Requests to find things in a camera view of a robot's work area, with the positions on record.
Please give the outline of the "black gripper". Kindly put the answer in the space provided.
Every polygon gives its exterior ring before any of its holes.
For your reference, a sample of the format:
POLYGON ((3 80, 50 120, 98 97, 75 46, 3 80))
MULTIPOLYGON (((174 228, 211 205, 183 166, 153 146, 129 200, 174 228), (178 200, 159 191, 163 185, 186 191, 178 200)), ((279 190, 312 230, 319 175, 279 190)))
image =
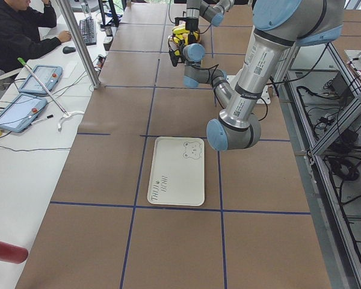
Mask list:
POLYGON ((187 17, 185 27, 189 31, 189 35, 187 37, 188 44, 191 45, 197 43, 199 41, 199 19, 187 17))

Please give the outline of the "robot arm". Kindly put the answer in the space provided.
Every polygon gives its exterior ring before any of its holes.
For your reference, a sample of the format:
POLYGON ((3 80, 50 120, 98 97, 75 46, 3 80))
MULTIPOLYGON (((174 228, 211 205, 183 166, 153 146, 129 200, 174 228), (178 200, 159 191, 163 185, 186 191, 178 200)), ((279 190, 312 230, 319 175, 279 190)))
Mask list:
POLYGON ((189 0, 185 16, 185 28, 190 33, 188 35, 188 44, 197 43, 197 37, 194 33, 199 28, 199 18, 202 17, 213 26, 219 26, 224 18, 225 12, 234 6, 234 0, 220 0, 214 6, 205 1, 189 0))
POLYGON ((181 48, 185 61, 184 84, 197 87, 210 84, 223 105, 219 117, 208 122, 208 143, 216 151, 245 149, 255 145, 261 127, 252 110, 267 84, 281 54, 297 46, 313 46, 336 40, 342 31, 344 1, 256 1, 253 4, 253 42, 249 44, 242 70, 231 86, 218 68, 204 69, 204 47, 194 42, 202 17, 218 26, 234 5, 219 1, 187 1, 186 29, 189 41, 181 48))

